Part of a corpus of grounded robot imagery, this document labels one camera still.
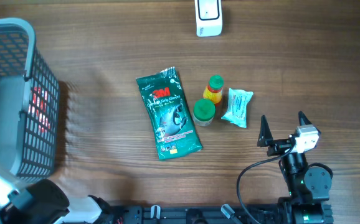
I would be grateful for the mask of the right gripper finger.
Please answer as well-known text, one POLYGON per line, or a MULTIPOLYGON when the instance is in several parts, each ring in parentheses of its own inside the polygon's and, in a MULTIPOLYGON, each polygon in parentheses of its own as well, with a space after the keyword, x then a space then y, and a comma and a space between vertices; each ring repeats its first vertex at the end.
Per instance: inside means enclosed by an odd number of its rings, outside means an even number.
POLYGON ((273 136, 268 125, 268 121, 265 115, 261 117, 260 123, 260 133, 258 136, 257 146, 258 147, 268 147, 273 144, 273 136))
POLYGON ((321 131, 312 124, 312 122, 306 117, 304 112, 298 112, 298 134, 321 134, 321 131))

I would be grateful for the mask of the light blue tissue pack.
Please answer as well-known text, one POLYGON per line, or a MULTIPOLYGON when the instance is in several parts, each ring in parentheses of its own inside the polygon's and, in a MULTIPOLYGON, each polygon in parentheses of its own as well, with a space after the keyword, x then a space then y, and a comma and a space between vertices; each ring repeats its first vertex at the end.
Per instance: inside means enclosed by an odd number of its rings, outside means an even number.
POLYGON ((247 128, 247 105, 252 97, 252 91, 229 88, 227 111, 221 119, 227 120, 240 128, 247 128))

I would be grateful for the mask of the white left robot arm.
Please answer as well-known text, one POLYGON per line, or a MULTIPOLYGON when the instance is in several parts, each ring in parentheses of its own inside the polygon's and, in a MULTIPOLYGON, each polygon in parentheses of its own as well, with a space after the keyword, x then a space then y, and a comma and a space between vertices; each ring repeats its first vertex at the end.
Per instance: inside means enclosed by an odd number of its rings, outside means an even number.
POLYGON ((49 179, 28 184, 0 165, 0 223, 115 223, 109 204, 68 197, 49 179))

